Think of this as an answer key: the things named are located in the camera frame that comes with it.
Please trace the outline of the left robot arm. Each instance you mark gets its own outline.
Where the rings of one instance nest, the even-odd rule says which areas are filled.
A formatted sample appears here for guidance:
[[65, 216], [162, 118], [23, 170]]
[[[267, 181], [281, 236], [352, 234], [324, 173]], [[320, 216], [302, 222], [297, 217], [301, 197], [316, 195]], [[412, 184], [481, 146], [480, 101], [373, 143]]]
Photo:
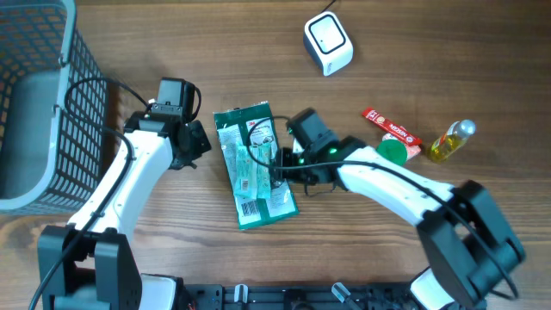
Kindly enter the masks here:
[[177, 276], [142, 274], [130, 247], [139, 215], [168, 170], [193, 167], [211, 146], [197, 119], [201, 92], [162, 78], [158, 96], [126, 121], [106, 126], [121, 147], [101, 182], [65, 226], [47, 226], [38, 242], [40, 285], [30, 308], [193, 309]]

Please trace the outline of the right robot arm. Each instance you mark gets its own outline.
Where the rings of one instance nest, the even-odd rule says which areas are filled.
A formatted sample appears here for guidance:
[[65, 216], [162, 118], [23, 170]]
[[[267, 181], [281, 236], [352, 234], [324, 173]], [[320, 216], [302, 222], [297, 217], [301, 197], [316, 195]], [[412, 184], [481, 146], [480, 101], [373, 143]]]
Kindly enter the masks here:
[[355, 137], [339, 139], [307, 108], [287, 120], [302, 148], [284, 148], [271, 172], [305, 186], [332, 183], [366, 196], [414, 226], [429, 262], [409, 285], [425, 309], [481, 309], [488, 295], [515, 300], [511, 272], [524, 248], [489, 191], [469, 180], [459, 187], [395, 164]]

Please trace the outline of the green sponge package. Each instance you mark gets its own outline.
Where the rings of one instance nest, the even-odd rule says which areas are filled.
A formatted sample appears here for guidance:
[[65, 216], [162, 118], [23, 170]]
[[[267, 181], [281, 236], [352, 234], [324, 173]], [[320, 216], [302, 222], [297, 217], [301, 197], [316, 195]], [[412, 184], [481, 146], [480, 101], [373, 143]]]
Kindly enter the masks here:
[[[274, 122], [270, 119], [271, 109], [267, 102], [260, 102], [247, 108], [236, 108], [214, 113], [214, 124], [218, 134], [228, 176], [232, 185], [236, 180], [236, 155], [238, 145], [251, 148], [269, 143], [271, 160], [278, 150], [278, 139]], [[248, 199], [234, 195], [241, 230], [272, 224], [299, 213], [294, 194], [286, 181], [270, 178], [271, 197]]]

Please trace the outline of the green lidded cup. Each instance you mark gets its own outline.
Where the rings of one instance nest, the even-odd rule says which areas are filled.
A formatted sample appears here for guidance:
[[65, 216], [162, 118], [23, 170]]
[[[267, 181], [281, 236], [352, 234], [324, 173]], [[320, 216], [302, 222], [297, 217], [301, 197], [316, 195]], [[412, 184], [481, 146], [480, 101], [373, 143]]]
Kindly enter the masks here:
[[408, 158], [406, 146], [396, 139], [383, 140], [376, 151], [388, 161], [403, 166]]

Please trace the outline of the teal snack packet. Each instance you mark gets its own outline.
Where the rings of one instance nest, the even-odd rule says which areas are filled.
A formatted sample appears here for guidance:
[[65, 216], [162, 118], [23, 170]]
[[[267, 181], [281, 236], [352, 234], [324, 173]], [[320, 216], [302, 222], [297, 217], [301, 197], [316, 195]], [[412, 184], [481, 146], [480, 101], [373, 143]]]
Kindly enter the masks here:
[[233, 193], [242, 198], [268, 200], [271, 197], [269, 169], [254, 161], [249, 152], [264, 164], [268, 164], [271, 160], [269, 143], [254, 145], [251, 148], [238, 145], [237, 174], [233, 183]]

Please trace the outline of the red tissue pack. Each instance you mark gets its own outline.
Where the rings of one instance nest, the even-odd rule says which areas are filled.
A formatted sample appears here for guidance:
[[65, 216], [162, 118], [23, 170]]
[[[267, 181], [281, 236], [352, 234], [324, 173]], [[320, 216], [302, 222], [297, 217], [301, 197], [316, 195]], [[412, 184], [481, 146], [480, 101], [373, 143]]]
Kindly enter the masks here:
[[[397, 137], [393, 136], [390, 133], [384, 134], [381, 140], [382, 141], [385, 141], [385, 140], [397, 140], [397, 141], [399, 141], [399, 139]], [[401, 142], [401, 144], [403, 144], [406, 148], [407, 159], [408, 160], [410, 160], [412, 158], [415, 158], [421, 152], [421, 147], [420, 146], [409, 146], [404, 142]]]

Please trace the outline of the yellow dish soap bottle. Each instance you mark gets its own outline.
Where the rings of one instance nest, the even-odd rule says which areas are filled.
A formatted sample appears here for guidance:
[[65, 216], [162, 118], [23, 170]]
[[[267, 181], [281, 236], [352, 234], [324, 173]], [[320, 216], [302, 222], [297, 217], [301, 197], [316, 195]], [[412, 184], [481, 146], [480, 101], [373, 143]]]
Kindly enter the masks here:
[[466, 119], [454, 122], [449, 129], [430, 147], [429, 158], [433, 162], [442, 162], [460, 149], [474, 135], [476, 125]]

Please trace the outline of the red coffee stick sachet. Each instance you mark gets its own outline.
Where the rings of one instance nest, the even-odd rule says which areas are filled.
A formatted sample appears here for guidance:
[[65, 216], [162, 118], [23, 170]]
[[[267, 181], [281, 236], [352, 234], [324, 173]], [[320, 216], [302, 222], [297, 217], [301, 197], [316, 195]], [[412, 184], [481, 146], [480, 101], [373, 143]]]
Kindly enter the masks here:
[[422, 144], [422, 140], [418, 136], [409, 133], [406, 129], [395, 124], [374, 108], [366, 108], [362, 112], [362, 116], [408, 146], [420, 146]]

